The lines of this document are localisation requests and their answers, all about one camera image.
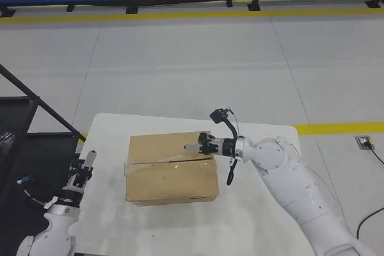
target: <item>yellow floor line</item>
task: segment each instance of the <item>yellow floor line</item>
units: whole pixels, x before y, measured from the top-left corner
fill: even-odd
[[[120,15],[61,16],[61,17],[12,17],[0,18],[0,24],[20,24],[36,22],[89,22],[113,20],[145,20],[145,19],[180,19],[208,17],[256,17],[256,16],[321,16],[321,15],[370,15],[383,14],[380,9],[343,9],[343,10],[283,10],[283,11],[235,11],[235,12],[180,12],[180,13],[141,13]]]
[[[293,125],[300,136],[333,134],[370,134],[384,132],[384,122],[298,124]]]

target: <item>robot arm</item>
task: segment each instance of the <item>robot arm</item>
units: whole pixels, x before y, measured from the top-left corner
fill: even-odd
[[[78,221],[79,204],[84,188],[92,176],[92,164],[97,153],[90,151],[85,160],[75,160],[70,167],[70,178],[60,197],[46,204],[44,218],[49,226],[37,236],[27,236],[17,250],[17,256],[73,256],[76,238],[68,229]]]
[[[214,113],[223,116],[223,121],[227,123],[227,111],[217,109]],[[275,200],[300,226],[315,255],[376,255],[342,225],[330,208],[317,175],[289,142],[278,137],[254,143],[249,138],[233,134],[233,139],[217,139],[203,132],[199,144],[186,145],[186,149],[229,156],[243,162],[251,161]],[[231,174],[233,177],[235,165],[231,166],[229,177]]]

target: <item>power outlet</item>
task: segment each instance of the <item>power outlet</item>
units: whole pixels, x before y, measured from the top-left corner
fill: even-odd
[[[356,139],[357,145],[360,149],[369,150],[369,147],[364,146],[364,142],[367,142],[367,141],[371,144],[371,148],[375,149],[370,136],[368,135],[354,136],[354,138]]]

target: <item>gray floor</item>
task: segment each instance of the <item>gray floor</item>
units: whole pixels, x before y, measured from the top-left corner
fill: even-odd
[[[80,131],[100,112],[240,122],[384,120],[384,15],[0,25],[0,62]],[[0,96],[22,95],[0,77]],[[40,111],[31,132],[64,131]],[[384,168],[354,134],[302,136],[350,231],[384,205]],[[384,160],[384,134],[370,134]],[[384,256],[384,212],[361,239]]]

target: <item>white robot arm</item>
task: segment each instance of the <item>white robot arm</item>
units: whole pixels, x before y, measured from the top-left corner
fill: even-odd
[[[233,179],[236,160],[251,161],[275,200],[298,223],[316,256],[376,255],[342,225],[330,208],[316,174],[289,142],[278,137],[254,143],[249,138],[237,137],[236,130],[227,120],[228,111],[217,109],[211,118],[217,124],[225,122],[232,130],[233,139],[218,139],[202,132],[199,144],[185,148],[235,159],[228,185]]]
[[[85,160],[75,160],[70,167],[70,178],[62,189],[60,197],[45,206],[44,218],[49,226],[37,236],[27,236],[21,242],[16,256],[73,256],[76,252],[76,238],[68,229],[78,221],[79,204],[84,188],[92,176],[92,164],[97,153],[90,151]]]

